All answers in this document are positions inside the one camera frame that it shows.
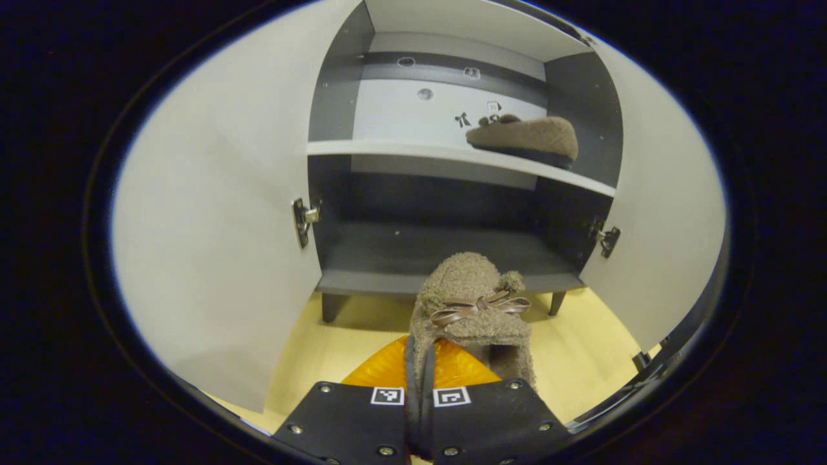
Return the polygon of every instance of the white cabinet door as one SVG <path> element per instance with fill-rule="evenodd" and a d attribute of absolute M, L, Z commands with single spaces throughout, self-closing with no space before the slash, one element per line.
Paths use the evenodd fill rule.
<path fill-rule="evenodd" d="M 290 203 L 308 198 L 318 71 L 357 3 L 310 4 L 203 62 L 138 132 L 117 187 L 113 255 L 141 336 L 171 371 L 250 410 L 321 277 Z"/>
<path fill-rule="evenodd" d="M 696 302 L 717 261 L 726 220 L 710 148 L 651 75 L 602 41 L 595 51 L 617 88 L 624 147 L 606 227 L 610 258 L 592 252 L 581 279 L 648 351 Z"/>

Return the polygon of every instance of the sticker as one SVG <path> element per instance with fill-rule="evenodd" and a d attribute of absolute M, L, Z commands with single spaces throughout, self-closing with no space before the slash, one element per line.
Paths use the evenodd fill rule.
<path fill-rule="evenodd" d="M 479 68 L 465 68 L 462 71 L 462 75 L 475 81 L 482 77 L 482 73 Z"/>
<path fill-rule="evenodd" d="M 396 64 L 402 66 L 403 68 L 410 68 L 413 65 L 416 65 L 416 60 L 412 56 L 403 56 L 402 58 L 396 60 Z"/>
<path fill-rule="evenodd" d="M 405 405 L 405 390 L 401 387 L 375 387 L 370 402 L 374 405 Z"/>
<path fill-rule="evenodd" d="M 460 116 L 454 117 L 454 121 L 458 121 L 460 123 L 460 127 L 463 127 L 463 123 L 465 123 L 464 124 L 465 126 L 470 126 L 471 123 L 468 122 L 467 116 L 468 115 L 465 112 L 462 112 L 462 114 Z"/>
<path fill-rule="evenodd" d="M 453 407 L 454 405 L 470 403 L 471 398 L 468 396 L 468 390 L 464 386 L 433 390 L 434 407 Z"/>

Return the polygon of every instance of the metal hinge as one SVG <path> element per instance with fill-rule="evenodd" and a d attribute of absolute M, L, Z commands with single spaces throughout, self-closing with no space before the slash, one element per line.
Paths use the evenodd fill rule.
<path fill-rule="evenodd" d="M 296 233 L 299 235 L 299 245 L 305 248 L 308 245 L 308 230 L 310 225 L 318 223 L 321 219 L 322 200 L 318 201 L 315 207 L 307 208 L 304 201 L 299 198 L 293 201 L 293 220 L 296 225 Z"/>
<path fill-rule="evenodd" d="M 612 255 L 614 246 L 618 243 L 620 229 L 612 228 L 610 231 L 604 231 L 604 225 L 604 219 L 595 217 L 595 219 L 591 220 L 589 224 L 589 238 L 598 242 L 600 246 L 603 247 L 600 255 L 609 258 Z"/>

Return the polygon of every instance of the light wood floor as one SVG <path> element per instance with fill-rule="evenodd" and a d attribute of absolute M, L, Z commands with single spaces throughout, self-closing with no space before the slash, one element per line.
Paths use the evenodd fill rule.
<path fill-rule="evenodd" d="M 538 394 L 565 424 L 629 381 L 637 373 L 632 357 L 641 349 L 589 289 L 569 292 L 553 318 L 546 317 L 550 294 L 531 299 L 532 308 L 523 319 L 533 330 Z M 321 295 L 314 294 L 273 371 L 265 411 L 213 399 L 250 423 L 276 431 L 314 383 L 341 381 L 374 352 L 405 335 L 413 306 L 412 300 L 351 297 L 336 321 L 325 324 Z"/>

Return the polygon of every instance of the brown slipper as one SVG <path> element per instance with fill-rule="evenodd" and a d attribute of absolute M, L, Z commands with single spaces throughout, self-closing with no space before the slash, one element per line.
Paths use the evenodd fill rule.
<path fill-rule="evenodd" d="M 574 127 L 561 117 L 520 121 L 506 114 L 493 122 L 482 118 L 480 127 L 466 132 L 466 140 L 477 149 L 498 151 L 566 170 L 577 159 Z"/>

